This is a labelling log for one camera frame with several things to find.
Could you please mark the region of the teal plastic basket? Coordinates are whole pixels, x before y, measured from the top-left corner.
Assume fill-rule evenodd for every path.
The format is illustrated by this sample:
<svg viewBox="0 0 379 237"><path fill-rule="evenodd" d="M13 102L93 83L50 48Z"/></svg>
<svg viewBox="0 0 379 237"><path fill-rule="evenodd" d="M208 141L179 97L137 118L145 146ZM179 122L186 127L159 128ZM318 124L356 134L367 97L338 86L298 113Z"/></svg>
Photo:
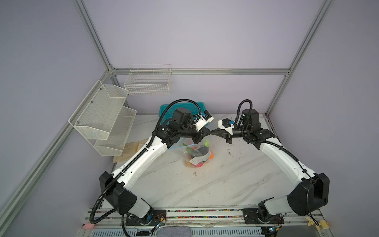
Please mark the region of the teal plastic basket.
<svg viewBox="0 0 379 237"><path fill-rule="evenodd" d="M202 112L204 112L206 110L206 107L204 105L203 102L196 102L197 105L199 106L200 110ZM165 111L165 109L169 106L169 104L163 104L160 106L160 109L159 109L159 117L162 116L163 112ZM170 107L170 109L165 113L164 117L162 120L166 120L168 118L171 118L173 116L173 113L176 109L178 108L185 108L187 110L189 110L191 112L192 115L196 115L199 113L199 110L197 108L196 105L194 105L193 103L190 103L190 102L179 102L175 105L173 105L172 107Z"/></svg>

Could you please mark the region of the clear zip bag blue zipper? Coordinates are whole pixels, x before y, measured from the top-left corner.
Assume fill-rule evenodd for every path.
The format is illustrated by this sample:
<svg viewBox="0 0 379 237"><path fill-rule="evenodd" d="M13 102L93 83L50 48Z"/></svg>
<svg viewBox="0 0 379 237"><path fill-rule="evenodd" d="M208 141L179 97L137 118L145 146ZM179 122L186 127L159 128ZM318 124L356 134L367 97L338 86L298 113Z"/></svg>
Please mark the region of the clear zip bag blue zipper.
<svg viewBox="0 0 379 237"><path fill-rule="evenodd" d="M200 168L214 158L207 138L197 144L191 138L180 138L168 150L181 156L186 167Z"/></svg>

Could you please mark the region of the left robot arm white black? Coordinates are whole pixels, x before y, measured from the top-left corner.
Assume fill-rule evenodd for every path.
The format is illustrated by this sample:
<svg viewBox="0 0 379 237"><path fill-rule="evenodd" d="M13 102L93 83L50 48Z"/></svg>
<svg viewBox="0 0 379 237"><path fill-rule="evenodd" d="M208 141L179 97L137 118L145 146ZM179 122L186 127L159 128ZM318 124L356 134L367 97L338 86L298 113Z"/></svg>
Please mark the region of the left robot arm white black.
<svg viewBox="0 0 379 237"><path fill-rule="evenodd" d="M94 216L101 201L106 200L113 209L106 213L132 214L145 219L151 216L153 208L142 198L131 192L132 187L145 170L181 138L190 138L199 143L210 133L206 125L213 120L208 111L192 115L185 108L178 108L167 120L160 117L147 143L124 165L113 173L104 172L100 178L101 194L94 205Z"/></svg>

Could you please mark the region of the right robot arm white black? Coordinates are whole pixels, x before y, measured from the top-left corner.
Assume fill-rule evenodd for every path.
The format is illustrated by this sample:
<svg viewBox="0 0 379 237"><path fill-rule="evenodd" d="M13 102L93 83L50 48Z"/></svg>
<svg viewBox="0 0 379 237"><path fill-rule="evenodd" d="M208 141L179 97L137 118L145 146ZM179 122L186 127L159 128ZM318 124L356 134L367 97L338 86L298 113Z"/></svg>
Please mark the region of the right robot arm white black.
<svg viewBox="0 0 379 237"><path fill-rule="evenodd" d="M268 156L287 176L293 185L290 194L279 198L268 198L258 204L260 222L267 223L276 215L294 212L299 216L311 213L327 205L330 179L324 173L315 173L291 152L285 149L275 134L262 128L256 110L245 109L237 120L218 121L218 128L211 132L225 138L242 138Z"/></svg>

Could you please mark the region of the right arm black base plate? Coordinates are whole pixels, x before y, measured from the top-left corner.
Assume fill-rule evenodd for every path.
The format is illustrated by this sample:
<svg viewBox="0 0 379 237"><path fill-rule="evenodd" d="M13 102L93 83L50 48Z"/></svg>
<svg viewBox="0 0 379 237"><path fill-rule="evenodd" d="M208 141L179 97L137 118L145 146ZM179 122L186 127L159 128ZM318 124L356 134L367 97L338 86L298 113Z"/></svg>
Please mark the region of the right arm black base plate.
<svg viewBox="0 0 379 237"><path fill-rule="evenodd" d="M245 224L278 224L282 225L284 219L281 214L270 215L260 208L245 208L242 210Z"/></svg>

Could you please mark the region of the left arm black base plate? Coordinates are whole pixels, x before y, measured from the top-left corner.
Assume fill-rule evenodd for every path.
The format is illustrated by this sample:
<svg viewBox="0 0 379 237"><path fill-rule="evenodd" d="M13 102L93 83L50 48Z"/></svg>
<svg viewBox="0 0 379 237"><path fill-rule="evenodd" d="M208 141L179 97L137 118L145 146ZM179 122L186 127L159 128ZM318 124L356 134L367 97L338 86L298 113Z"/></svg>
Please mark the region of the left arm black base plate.
<svg viewBox="0 0 379 237"><path fill-rule="evenodd" d="M126 215L124 223L126 226L155 226L166 219L167 210L154 209L150 211L146 217L139 218L136 215Z"/></svg>

